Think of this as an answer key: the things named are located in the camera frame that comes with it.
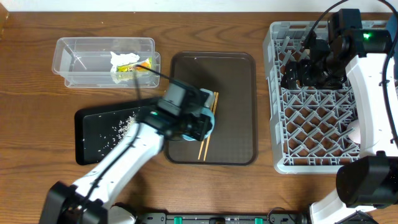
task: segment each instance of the green light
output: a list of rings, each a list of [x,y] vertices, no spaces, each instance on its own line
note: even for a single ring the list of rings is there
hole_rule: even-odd
[[[365,38],[366,40],[368,40],[370,36],[370,34],[363,34],[363,38]]]

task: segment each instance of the black mechanical part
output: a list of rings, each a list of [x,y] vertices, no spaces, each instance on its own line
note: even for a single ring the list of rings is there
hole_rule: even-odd
[[[66,186],[57,182],[52,186],[45,199],[40,224],[69,224],[76,223],[81,217],[79,210],[84,199],[75,192],[75,186]],[[108,211],[102,207],[100,200],[87,202],[86,210],[81,218],[84,224],[107,224]]]
[[[225,224],[225,218],[211,218],[209,224]]]
[[[328,20],[329,41],[308,34],[306,47],[310,60],[289,62],[281,86],[296,90],[300,86],[338,90],[347,81],[345,67],[355,57],[368,53],[388,53],[392,42],[387,30],[362,29],[359,9],[340,9]]]
[[[268,215],[267,215],[267,221],[269,221],[270,224],[275,224],[278,222],[275,222],[275,218],[272,217],[274,215],[274,212],[278,212],[278,210],[282,210],[284,211],[284,213],[286,212],[286,209],[282,208],[282,207],[275,207],[273,209],[271,209],[271,211],[269,211]],[[283,218],[280,223],[281,224],[288,224],[289,222],[293,222],[296,223],[296,217],[292,217],[289,213],[287,214],[288,218]]]
[[[136,120],[155,128],[168,140],[181,140],[181,135],[186,135],[202,141],[213,127],[210,117],[201,114],[209,95],[174,80],[158,104],[142,108]]]
[[[356,211],[335,224],[378,224],[378,222],[376,222],[372,216],[361,211]]]
[[[310,214],[309,208],[307,211],[298,214],[295,224],[309,224],[311,220],[309,214]]]
[[[318,25],[318,23],[321,21],[321,19],[323,19],[324,16],[325,16],[328,12],[330,12],[332,9],[334,9],[336,6],[339,6],[340,4],[343,4],[343,3],[346,2],[346,1],[348,1],[348,0],[341,0],[341,1],[337,2],[336,4],[330,6],[330,7],[329,7],[325,12],[323,12],[322,15],[315,21],[314,25],[313,25],[313,26],[311,27],[311,29],[310,29],[309,35],[306,36],[305,40],[303,41],[303,46],[304,46],[306,49],[308,49],[308,43],[309,43],[310,38],[311,38],[312,36],[315,36],[314,39],[317,38],[317,35],[314,33],[314,29],[316,28],[316,26]]]
[[[136,221],[137,224],[166,224],[166,214],[164,213],[145,213],[140,214]]]
[[[370,205],[386,208],[398,203],[398,157],[384,151],[343,166],[337,172],[339,198],[348,208]]]

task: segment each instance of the green connector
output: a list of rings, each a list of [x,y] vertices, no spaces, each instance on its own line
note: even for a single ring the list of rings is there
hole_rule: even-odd
[[[174,224],[182,224],[182,217],[174,217]]]
[[[255,218],[254,219],[254,224],[262,224],[263,223],[263,220],[262,220],[262,218]]]

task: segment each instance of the yellow wrapper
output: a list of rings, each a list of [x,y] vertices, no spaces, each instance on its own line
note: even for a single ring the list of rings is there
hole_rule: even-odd
[[[134,69],[137,70],[138,72],[144,72],[146,69],[141,68],[141,67],[136,67],[136,65],[142,65],[144,67],[150,68],[152,65],[152,58],[148,58],[147,60],[143,62],[137,62],[137,63],[132,63],[129,65],[121,65],[118,66],[116,71],[117,72],[132,72]]]

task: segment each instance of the white wall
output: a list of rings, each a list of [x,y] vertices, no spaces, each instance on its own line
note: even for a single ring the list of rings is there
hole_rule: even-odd
[[[322,12],[338,0],[0,0],[0,2],[8,11]],[[398,0],[389,0],[389,2],[398,7]],[[343,7],[359,8],[361,12],[390,11],[377,0],[351,0],[343,3]]]

